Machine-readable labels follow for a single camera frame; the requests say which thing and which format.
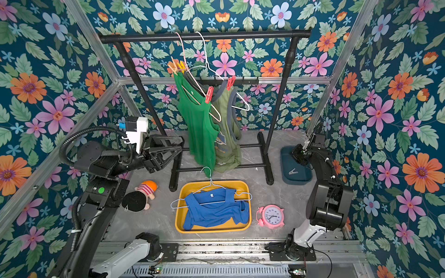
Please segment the white clothespin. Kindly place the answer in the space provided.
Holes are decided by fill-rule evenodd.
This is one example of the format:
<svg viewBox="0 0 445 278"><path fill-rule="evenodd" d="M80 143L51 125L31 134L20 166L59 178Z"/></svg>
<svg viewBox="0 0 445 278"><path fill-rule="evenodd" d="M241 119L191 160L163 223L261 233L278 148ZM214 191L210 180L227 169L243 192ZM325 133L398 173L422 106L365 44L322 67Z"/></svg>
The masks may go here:
<svg viewBox="0 0 445 278"><path fill-rule="evenodd" d="M295 174L298 174L298 173L299 172L296 171L296 169L294 168L294 169L292 169L291 171L288 172L288 175L292 176L292 175L295 175Z"/></svg>

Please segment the blue tank top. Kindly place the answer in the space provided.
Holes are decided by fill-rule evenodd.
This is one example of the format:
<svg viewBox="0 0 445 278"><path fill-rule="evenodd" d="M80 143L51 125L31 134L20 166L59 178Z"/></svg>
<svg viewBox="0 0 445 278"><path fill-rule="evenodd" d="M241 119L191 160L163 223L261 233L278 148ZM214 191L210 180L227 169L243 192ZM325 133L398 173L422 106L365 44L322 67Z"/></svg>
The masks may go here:
<svg viewBox="0 0 445 278"><path fill-rule="evenodd" d="M247 224L250 220L249 202L236 200L236 190L216 188L207 192L190 193L185 197L187 214L183 229L213 228L233 220L234 224Z"/></svg>

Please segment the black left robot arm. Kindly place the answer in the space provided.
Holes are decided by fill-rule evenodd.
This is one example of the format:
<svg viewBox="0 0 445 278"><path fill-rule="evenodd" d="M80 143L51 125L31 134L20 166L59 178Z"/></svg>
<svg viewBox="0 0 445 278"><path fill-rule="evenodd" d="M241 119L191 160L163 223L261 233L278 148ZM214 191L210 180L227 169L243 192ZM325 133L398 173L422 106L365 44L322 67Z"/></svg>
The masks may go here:
<svg viewBox="0 0 445 278"><path fill-rule="evenodd" d="M50 278L118 278L143 259L157 260L163 256L159 237L141 233L104 265L91 266L129 186L129 181L120 176L143 168L150 173L164 169L181 154L184 139L154 134L142 140L140 153L133 144L127 145L127 151L119 151L100 142L89 141L78 151L77 161L72 162L67 156L68 147L82 135L99 130L95 127L76 132L60 146L59 156L63 163L93 177L72 206L73 228L59 259L48 274Z"/></svg>

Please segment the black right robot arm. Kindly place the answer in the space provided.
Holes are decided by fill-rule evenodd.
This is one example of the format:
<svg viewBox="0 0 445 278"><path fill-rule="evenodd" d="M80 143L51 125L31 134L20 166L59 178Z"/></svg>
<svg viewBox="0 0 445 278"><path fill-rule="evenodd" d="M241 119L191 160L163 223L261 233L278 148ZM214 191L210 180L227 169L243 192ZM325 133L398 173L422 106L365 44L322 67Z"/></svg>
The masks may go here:
<svg viewBox="0 0 445 278"><path fill-rule="evenodd" d="M307 219L287 236L285 254L290 260L311 259L316 239L346 225L353 193L340 182L325 138L324 134L314 133L291 152L298 164L313 168L315 185L307 202Z"/></svg>

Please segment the green tank top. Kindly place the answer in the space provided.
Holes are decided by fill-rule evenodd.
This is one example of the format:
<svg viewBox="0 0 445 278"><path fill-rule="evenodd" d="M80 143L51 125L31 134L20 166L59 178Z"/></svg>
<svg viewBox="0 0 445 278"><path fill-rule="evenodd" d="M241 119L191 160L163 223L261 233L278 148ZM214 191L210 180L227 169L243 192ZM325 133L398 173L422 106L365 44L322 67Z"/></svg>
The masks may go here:
<svg viewBox="0 0 445 278"><path fill-rule="evenodd" d="M220 127L213 122L210 104L205 103L204 96L185 79L184 74L174 74L178 89L177 109L181 113L188 130L190 154L201 168L207 166L214 172L216 165L215 143Z"/></svg>

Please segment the olive grey tank top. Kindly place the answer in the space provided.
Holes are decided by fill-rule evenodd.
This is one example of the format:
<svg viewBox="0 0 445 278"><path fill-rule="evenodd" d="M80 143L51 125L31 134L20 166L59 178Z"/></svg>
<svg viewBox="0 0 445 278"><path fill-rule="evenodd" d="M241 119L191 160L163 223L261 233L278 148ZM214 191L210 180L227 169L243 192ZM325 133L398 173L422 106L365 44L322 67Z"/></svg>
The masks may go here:
<svg viewBox="0 0 445 278"><path fill-rule="evenodd" d="M200 92L195 82L189 76L189 73L185 72L183 74L190 85ZM207 92L208 86L201 86L204 92ZM241 128L236 122L236 113L234 108L232 108L232 105L236 103L236 89L233 87L228 91L226 86L227 82L224 81L221 86L215 88L211 100L211 104L213 104L221 114L221 122L213 119L213 122L220 127L220 132L215 143L216 165L212 174L215 172L224 173L228 170L235 169L242 162L241 147L238 142L241 139ZM212 108L210 112L218 117Z"/></svg>

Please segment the dark teal tray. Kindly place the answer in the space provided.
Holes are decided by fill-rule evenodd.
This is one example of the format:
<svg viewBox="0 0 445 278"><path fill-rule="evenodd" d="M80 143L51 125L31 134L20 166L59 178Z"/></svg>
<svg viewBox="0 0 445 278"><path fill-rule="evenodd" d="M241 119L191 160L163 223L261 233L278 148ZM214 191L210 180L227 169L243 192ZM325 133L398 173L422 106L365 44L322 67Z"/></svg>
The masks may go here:
<svg viewBox="0 0 445 278"><path fill-rule="evenodd" d="M305 185L312 180L312 169L298 164L292 157L293 146L285 146L280 151L282 179L289 185Z"/></svg>

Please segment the doll with striped shirt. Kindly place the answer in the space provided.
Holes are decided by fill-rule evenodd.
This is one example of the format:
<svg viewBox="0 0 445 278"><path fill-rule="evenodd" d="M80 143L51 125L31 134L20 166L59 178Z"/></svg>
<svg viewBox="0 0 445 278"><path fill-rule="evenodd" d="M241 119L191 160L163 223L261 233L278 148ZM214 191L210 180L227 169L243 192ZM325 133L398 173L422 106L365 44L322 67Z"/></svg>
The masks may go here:
<svg viewBox="0 0 445 278"><path fill-rule="evenodd" d="M121 206L130 212L142 212L150 208L150 201L155 199L157 183L148 180L138 185L133 192L127 193L122 199Z"/></svg>

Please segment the yellow plastic tray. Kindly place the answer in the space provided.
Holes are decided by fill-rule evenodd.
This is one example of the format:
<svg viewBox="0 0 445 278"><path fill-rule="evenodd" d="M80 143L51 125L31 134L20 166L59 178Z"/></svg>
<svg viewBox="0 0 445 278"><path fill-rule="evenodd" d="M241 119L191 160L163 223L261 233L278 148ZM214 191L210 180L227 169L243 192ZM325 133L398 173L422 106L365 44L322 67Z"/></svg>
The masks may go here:
<svg viewBox="0 0 445 278"><path fill-rule="evenodd" d="M199 188L203 187L204 185L206 185L208 183L208 181L200 181L200 182L193 182L193 183L188 183L185 184L181 191L180 191L180 197L179 198L185 198L187 195L189 195L192 191L198 190ZM235 190L240 190L242 192L249 192L249 186L240 180L232 180L232 181L216 181L214 182L215 184L221 184L226 188L230 188L230 189L235 189ZM241 200L241 199L248 199L249 197L247 195L241 195L241 196L235 196L236 200ZM179 206L186 206L186 202L185 201L181 201ZM252 222L252 216L251 216L251 201L249 201L249 207L250 207L250 220L247 224L234 224L233 220L230 220L228 222L226 222L225 224L213 227L213 228L204 228L204 227L198 227L195 226L192 228L192 230L190 231L185 231L183 229L183 224L184 224L184 220L187 214L188 209L187 208L183 208L183 209L178 209L176 210L176 229L178 230L178 232L182 233L182 234L209 234L209 233L225 233L225 232L238 232L238 231L244 231L246 229L248 229L251 225Z"/></svg>

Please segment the pink alarm clock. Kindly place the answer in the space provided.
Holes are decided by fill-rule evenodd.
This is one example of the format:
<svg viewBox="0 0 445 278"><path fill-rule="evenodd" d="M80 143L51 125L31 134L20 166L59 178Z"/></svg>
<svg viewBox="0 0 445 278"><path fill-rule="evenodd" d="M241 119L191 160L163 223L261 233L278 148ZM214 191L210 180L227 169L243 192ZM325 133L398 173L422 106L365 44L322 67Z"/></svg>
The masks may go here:
<svg viewBox="0 0 445 278"><path fill-rule="evenodd" d="M284 209L277 205L259 207L256 211L256 221L259 226L269 229L278 229L285 225Z"/></svg>

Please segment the red clothespin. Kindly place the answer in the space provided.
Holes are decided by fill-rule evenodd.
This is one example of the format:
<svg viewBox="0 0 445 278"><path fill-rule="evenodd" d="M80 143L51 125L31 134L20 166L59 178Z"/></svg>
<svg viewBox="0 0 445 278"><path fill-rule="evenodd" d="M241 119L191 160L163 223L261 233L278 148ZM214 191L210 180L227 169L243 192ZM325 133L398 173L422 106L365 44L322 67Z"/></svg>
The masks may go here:
<svg viewBox="0 0 445 278"><path fill-rule="evenodd" d="M213 98L214 87L210 86L207 88L207 92L205 94L205 103L210 104Z"/></svg>
<svg viewBox="0 0 445 278"><path fill-rule="evenodd" d="M228 78L227 86L226 86L226 89L228 91L230 91L232 89L232 87L234 86L235 81L236 81L236 76L231 76L231 77Z"/></svg>

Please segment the yellow clothespin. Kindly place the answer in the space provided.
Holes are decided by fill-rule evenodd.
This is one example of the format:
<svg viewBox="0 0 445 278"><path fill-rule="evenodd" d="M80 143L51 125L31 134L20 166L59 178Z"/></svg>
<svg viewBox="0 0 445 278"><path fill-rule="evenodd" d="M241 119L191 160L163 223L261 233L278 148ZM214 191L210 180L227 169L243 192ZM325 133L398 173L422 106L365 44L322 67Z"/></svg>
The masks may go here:
<svg viewBox="0 0 445 278"><path fill-rule="evenodd" d="M178 72L184 73L187 70L187 65L184 64L183 61L178 61L176 63L176 68L177 68Z"/></svg>

